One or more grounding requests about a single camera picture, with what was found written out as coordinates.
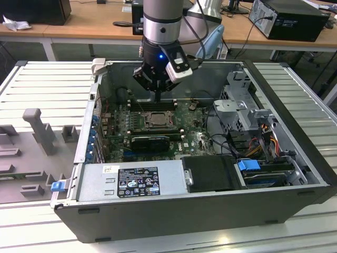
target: black box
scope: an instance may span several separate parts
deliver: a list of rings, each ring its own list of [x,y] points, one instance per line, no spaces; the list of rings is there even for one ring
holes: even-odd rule
[[[301,0],[255,0],[249,19],[270,40],[314,42],[329,16]]]
[[[187,15],[187,11],[192,8],[193,4],[189,0],[184,0],[183,15]],[[137,24],[143,22],[143,0],[133,0],[131,4],[132,23]],[[143,35],[143,30],[137,27],[132,28],[133,35]]]
[[[64,25],[72,11],[69,0],[0,0],[0,20]]]

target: computer case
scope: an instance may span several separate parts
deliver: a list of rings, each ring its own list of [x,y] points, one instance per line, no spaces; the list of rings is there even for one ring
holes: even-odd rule
[[[270,40],[314,42],[329,16],[301,0],[255,0],[249,19]]]
[[[70,16],[69,0],[1,0],[0,20],[3,15],[15,21],[47,25],[64,25]]]

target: slotted aluminum table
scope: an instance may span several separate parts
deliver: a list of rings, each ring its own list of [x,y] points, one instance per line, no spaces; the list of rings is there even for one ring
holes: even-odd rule
[[[0,86],[0,123],[11,122],[20,131],[30,131],[21,120],[22,112],[27,106],[38,106],[45,115],[42,121],[51,123],[53,129],[64,122],[80,128],[93,83],[90,66],[90,62],[28,62],[26,66],[16,66]],[[336,170],[336,116],[291,69],[279,64],[256,66]],[[7,109],[17,117],[9,118]],[[52,120],[55,117],[59,117],[57,121]],[[0,205],[0,217],[1,252],[324,253],[337,249],[336,197],[304,208],[284,224],[90,245],[77,241],[50,208],[49,201]]]

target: green circuit board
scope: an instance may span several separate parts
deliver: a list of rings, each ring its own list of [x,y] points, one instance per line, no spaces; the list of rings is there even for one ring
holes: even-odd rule
[[[205,108],[189,110],[190,102],[178,102],[173,111],[131,111],[126,105],[120,105],[111,112],[111,125],[113,134],[106,135],[110,157],[108,162],[133,162],[133,161],[158,161],[178,160],[186,155],[212,155],[215,154],[212,144],[205,133],[204,121],[206,118]],[[161,128],[155,122],[146,121],[144,116],[162,116],[167,119],[168,133],[156,133]],[[131,140],[133,137],[144,136],[147,128],[153,128],[145,136],[170,137],[170,148],[166,152],[133,152]]]

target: power supply label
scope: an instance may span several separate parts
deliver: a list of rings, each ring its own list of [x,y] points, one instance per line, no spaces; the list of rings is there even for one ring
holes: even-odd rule
[[[118,197],[155,195],[160,195],[158,167],[118,170]]]

